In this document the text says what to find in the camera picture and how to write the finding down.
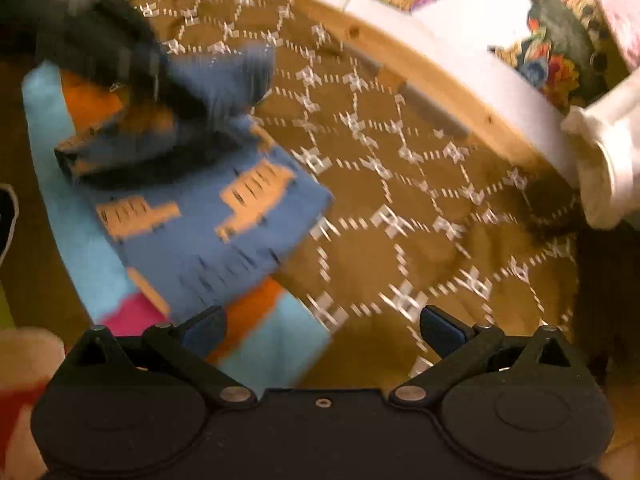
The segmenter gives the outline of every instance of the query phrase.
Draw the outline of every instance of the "brown fabric with white pattern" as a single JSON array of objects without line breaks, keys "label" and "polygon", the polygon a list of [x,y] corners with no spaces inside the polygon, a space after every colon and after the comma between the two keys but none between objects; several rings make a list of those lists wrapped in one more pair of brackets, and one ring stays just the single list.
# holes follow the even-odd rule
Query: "brown fabric with white pattern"
[{"label": "brown fabric with white pattern", "polygon": [[426,302],[514,334],[565,325],[572,241],[540,244],[526,229],[574,205],[559,176],[532,186],[490,150],[449,136],[459,127],[381,85],[294,0],[131,1],[179,55],[277,47],[254,115],[335,196],[276,276],[334,332],[304,386],[388,388],[428,366],[436,357],[415,322]]}]

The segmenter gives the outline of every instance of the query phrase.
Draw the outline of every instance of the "screw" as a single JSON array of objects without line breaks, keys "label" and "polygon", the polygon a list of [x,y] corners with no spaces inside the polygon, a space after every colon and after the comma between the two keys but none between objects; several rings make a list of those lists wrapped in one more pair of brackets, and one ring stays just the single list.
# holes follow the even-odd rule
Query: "screw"
[{"label": "screw", "polygon": [[220,399],[225,402],[246,402],[251,399],[251,390],[244,386],[226,386],[220,392]]},{"label": "screw", "polygon": [[405,402],[417,402],[418,400],[423,400],[426,396],[427,392],[420,386],[411,386],[408,384],[406,386],[400,386],[396,390],[396,397]]}]

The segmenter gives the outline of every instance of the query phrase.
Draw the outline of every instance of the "white cloth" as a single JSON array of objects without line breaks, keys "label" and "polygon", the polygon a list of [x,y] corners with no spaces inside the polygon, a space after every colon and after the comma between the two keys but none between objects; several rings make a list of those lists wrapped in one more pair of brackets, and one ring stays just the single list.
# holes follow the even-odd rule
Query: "white cloth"
[{"label": "white cloth", "polygon": [[640,210],[640,71],[588,108],[571,107],[580,196],[589,225],[612,229]]}]

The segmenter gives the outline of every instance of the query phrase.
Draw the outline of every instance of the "pink cloth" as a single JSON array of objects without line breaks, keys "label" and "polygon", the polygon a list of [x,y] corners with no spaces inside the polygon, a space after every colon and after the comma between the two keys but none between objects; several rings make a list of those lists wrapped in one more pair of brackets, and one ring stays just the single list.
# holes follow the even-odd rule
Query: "pink cloth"
[{"label": "pink cloth", "polygon": [[168,319],[142,295],[141,292],[127,296],[113,314],[109,314],[100,324],[106,326],[115,336],[141,335],[145,328],[167,322]]},{"label": "pink cloth", "polygon": [[640,0],[596,0],[629,72],[640,66]]}]

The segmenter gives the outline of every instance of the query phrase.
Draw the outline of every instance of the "green object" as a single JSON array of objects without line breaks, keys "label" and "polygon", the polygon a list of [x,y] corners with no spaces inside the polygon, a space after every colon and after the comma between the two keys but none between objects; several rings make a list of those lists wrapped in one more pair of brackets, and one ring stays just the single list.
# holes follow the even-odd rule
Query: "green object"
[{"label": "green object", "polygon": [[0,328],[13,328],[14,318],[11,317],[11,311],[9,310],[9,304],[6,302],[6,296],[2,285],[0,285]]}]

